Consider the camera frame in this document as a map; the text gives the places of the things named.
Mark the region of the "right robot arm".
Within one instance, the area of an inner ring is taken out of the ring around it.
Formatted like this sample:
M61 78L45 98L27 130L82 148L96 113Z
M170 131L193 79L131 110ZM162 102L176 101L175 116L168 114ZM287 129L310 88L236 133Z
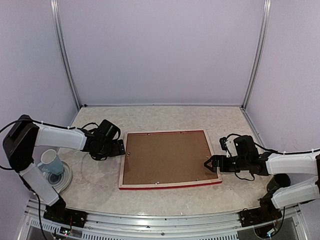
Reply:
M212 155L204 162L211 172L238 174L248 171L254 176L272 176L267 193L259 199L259 207L239 213L243 227L280 219L285 207L309 202L320 197L320 151L278 152L264 149L250 135L235 134L231 153L227 137L219 140L225 155Z

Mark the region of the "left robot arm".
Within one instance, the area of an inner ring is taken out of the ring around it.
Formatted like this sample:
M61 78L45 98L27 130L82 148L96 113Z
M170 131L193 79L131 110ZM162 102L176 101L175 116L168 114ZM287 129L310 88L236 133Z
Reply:
M41 159L49 163L57 160L58 149L88 153L95 161L104 161L126 153L119 127L106 119L100 124L92 122L91 126L91 129L87 124L83 127L59 126L37 121L23 114L1 129L2 132L8 130L2 142L9 164L6 170L16 172L37 199L45 203L43 217L46 220L82 226L87 213L66 207L65 200L45 179L39 165L35 163L36 148L45 149Z

